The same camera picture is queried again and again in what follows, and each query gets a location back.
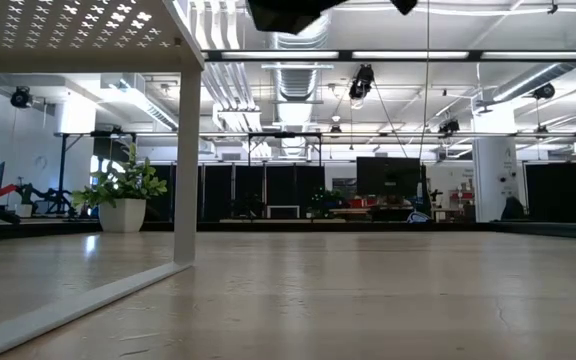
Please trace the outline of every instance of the white column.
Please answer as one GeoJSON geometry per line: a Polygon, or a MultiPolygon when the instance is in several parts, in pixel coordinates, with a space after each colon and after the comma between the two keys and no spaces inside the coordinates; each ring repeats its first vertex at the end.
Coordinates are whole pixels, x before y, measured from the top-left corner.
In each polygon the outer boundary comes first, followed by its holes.
{"type": "Polygon", "coordinates": [[[181,266],[192,264],[195,260],[201,72],[200,65],[196,63],[184,64],[181,73],[174,257],[175,263],[181,266]]]}
{"type": "MultiPolygon", "coordinates": [[[[489,107],[489,110],[492,112],[474,114],[472,120],[474,132],[516,131],[514,109],[510,104],[494,105],[489,107]]],[[[477,221],[499,220],[506,207],[506,198],[519,197],[515,139],[512,137],[477,138],[473,143],[473,160],[477,221]]]]}

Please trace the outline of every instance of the black partition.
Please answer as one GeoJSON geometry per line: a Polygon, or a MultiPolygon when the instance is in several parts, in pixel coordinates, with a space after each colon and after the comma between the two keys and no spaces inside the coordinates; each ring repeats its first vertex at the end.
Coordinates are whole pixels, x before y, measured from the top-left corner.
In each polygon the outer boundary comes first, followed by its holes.
{"type": "MultiPolygon", "coordinates": [[[[176,165],[153,165],[155,176],[159,180],[166,180],[168,191],[160,196],[149,199],[146,210],[146,221],[175,221],[175,189],[177,186],[176,165]]],[[[197,220],[201,220],[202,187],[201,166],[197,169],[197,220]]]]}
{"type": "Polygon", "coordinates": [[[247,195],[256,195],[261,199],[263,196],[262,166],[237,166],[235,194],[237,199],[245,199],[247,195]]]}
{"type": "Polygon", "coordinates": [[[146,221],[173,221],[175,206],[175,180],[177,174],[173,165],[153,165],[155,176],[166,181],[168,191],[146,201],[146,221]]]}
{"type": "Polygon", "coordinates": [[[266,184],[268,205],[299,205],[297,174],[294,166],[267,166],[266,184]]]}
{"type": "Polygon", "coordinates": [[[301,217],[312,206],[312,197],[326,186],[326,172],[323,166],[297,166],[297,199],[301,217]]]}
{"type": "Polygon", "coordinates": [[[232,203],[232,166],[206,166],[202,221],[230,217],[232,203]]]}
{"type": "Polygon", "coordinates": [[[576,163],[526,165],[530,219],[576,222],[576,163]]]}

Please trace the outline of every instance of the wooden floor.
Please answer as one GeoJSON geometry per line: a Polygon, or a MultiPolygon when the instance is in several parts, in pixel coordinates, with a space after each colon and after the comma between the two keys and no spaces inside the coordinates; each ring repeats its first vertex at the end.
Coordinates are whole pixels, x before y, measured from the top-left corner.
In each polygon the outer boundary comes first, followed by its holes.
{"type": "Polygon", "coordinates": [[[575,239],[203,233],[197,249],[194,269],[0,360],[576,359],[575,239]]]}
{"type": "Polygon", "coordinates": [[[0,322],[171,260],[165,233],[2,240],[0,322]]]}

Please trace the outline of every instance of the television screen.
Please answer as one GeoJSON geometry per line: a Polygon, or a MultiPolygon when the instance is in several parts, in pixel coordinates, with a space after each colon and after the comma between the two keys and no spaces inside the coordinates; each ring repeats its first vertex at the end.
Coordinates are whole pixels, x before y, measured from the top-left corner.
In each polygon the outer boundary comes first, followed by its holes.
{"type": "Polygon", "coordinates": [[[419,159],[357,158],[357,194],[417,195],[421,174],[419,159]]]}

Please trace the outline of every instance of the white planter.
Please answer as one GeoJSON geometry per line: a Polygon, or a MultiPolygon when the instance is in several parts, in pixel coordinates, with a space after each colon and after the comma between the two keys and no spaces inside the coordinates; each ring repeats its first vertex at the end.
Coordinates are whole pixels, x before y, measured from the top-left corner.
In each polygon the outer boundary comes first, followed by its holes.
{"type": "Polygon", "coordinates": [[[32,205],[15,205],[15,215],[19,216],[20,218],[32,217],[32,205]]]}
{"type": "Polygon", "coordinates": [[[139,232],[146,216],[146,200],[120,199],[117,207],[104,203],[99,205],[99,222],[105,232],[139,232]]]}

